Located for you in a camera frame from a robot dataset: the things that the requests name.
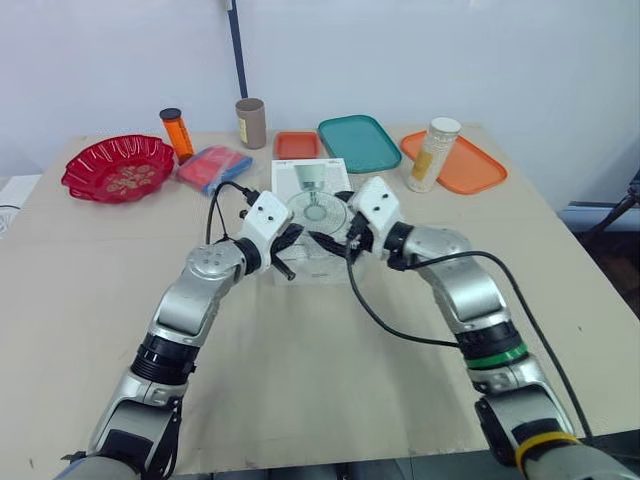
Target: red bowl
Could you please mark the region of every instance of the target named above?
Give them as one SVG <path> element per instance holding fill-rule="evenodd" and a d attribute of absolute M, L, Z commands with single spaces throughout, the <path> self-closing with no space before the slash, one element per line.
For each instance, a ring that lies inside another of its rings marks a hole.
<path fill-rule="evenodd" d="M 173 148 L 157 137 L 124 135 L 85 148 L 61 179 L 83 200 L 122 203 L 158 190 L 173 170 Z"/>

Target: black bottle cap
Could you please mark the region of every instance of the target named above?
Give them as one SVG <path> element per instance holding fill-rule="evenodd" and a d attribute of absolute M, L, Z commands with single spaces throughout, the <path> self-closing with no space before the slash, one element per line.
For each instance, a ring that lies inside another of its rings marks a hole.
<path fill-rule="evenodd" d="M 165 108 L 160 111 L 160 118 L 163 120 L 175 120 L 176 118 L 180 118 L 182 112 L 179 108 Z"/>

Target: yellow ring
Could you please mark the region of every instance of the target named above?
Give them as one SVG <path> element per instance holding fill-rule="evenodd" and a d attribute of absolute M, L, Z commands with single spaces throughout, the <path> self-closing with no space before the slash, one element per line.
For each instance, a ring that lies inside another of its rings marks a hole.
<path fill-rule="evenodd" d="M 576 437 L 566 432 L 547 432 L 531 437 L 525 440 L 522 445 L 518 447 L 518 451 L 516 452 L 516 465 L 518 465 L 520 473 L 524 475 L 524 470 L 522 469 L 522 457 L 527 450 L 543 443 L 553 442 L 554 440 L 567 440 L 573 443 L 580 443 Z"/>

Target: green ring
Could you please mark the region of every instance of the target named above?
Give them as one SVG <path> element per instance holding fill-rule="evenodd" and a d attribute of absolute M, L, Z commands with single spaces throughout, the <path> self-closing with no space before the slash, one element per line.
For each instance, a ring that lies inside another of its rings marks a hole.
<path fill-rule="evenodd" d="M 498 353 L 497 355 L 492 355 L 490 357 L 473 358 L 470 360 L 466 360 L 466 362 L 467 362 L 467 367 L 471 369 L 495 367 L 496 365 L 501 365 L 503 363 L 516 360 L 517 358 L 522 357 L 526 353 L 527 353 L 527 346 L 524 343 L 521 343 L 517 347 L 512 348 L 511 350 L 507 350 L 504 353 Z"/>

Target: table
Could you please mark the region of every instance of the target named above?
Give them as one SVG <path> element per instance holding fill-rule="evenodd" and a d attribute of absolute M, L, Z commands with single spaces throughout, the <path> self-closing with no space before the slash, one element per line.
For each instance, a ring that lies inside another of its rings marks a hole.
<path fill-rule="evenodd" d="M 391 127 L 395 140 L 419 126 Z M 500 256 L 554 346 L 594 433 L 640 427 L 640 323 L 529 181 L 478 124 L 463 135 L 509 170 L 473 196 L 404 187 L 382 176 L 410 223 L 449 226 Z M 130 205 L 71 198 L 59 179 L 96 142 L 73 139 L 0 242 L 0 467 L 7 478 L 51 478 L 86 447 L 164 290 L 204 236 L 207 199 L 185 185 Z M 235 134 L 193 134 L 196 147 L 240 148 Z M 238 179 L 269 186 L 271 144 Z M 352 176 L 355 186 L 367 176 Z M 244 208 L 222 195 L 229 230 Z M 361 289 L 396 328 L 450 339 L 430 289 L 371 261 Z M 567 411 L 558 375 L 496 271 L 514 320 Z M 382 331 L 338 286 L 276 287 L 248 277 L 224 299 L 185 399 L 177 472 L 276 467 L 486 448 L 459 352 Z"/>

